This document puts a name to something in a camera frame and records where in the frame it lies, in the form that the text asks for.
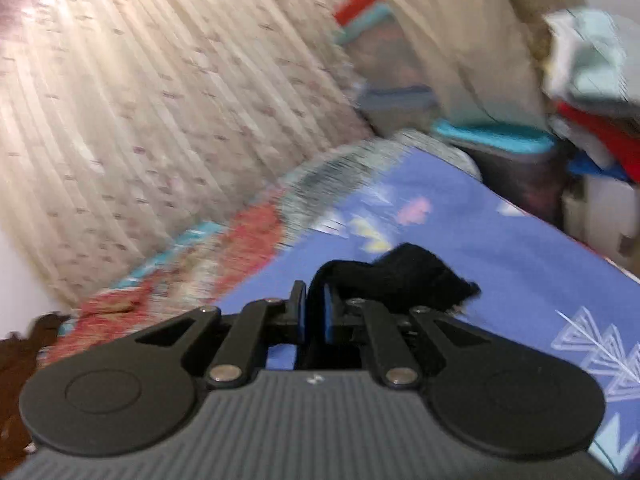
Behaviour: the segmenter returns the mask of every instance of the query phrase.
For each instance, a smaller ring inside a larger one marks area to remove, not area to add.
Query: curtain fold
[[[1,0],[3,225],[68,302],[361,139],[341,0]]]

